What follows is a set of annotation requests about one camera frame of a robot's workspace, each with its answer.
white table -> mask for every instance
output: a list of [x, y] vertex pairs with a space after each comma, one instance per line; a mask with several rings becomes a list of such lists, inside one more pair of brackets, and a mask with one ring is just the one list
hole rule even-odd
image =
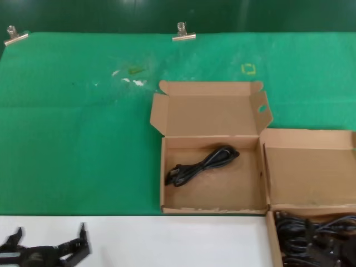
[[79, 267], [272, 267], [263, 217], [0, 216], [1, 239], [58, 245], [86, 223], [92, 254]]

green cloth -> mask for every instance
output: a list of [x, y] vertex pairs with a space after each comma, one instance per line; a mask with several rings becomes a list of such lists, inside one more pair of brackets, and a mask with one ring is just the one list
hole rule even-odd
[[0, 61], [0, 214], [159, 214], [160, 80], [263, 81], [271, 127], [356, 130], [355, 43], [354, 33], [33, 33]]

box lid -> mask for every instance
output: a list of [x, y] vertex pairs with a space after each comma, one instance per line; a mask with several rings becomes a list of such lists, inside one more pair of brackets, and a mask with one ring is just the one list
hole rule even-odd
[[356, 132], [266, 129], [273, 210], [356, 205]]
[[165, 136], [258, 136], [272, 122], [261, 82], [160, 82], [151, 124]]

dark green wall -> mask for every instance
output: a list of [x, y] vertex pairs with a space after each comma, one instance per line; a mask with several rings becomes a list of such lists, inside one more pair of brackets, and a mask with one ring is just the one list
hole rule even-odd
[[31, 32], [174, 33], [188, 31], [355, 31], [355, 0], [0, 0], [6, 27]]

cardboard box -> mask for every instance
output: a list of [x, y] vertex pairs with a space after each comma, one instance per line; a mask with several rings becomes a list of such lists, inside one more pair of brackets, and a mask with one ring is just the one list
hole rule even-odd
[[[161, 208], [164, 213], [267, 211], [264, 159], [259, 135], [272, 115], [261, 82], [160, 82], [151, 124], [165, 137], [161, 154]], [[240, 156], [207, 170], [181, 187], [165, 186], [177, 164], [195, 164], [220, 145]]]
[[274, 266], [282, 267], [275, 211], [356, 214], [356, 132], [266, 129], [261, 140], [270, 205], [266, 223]]

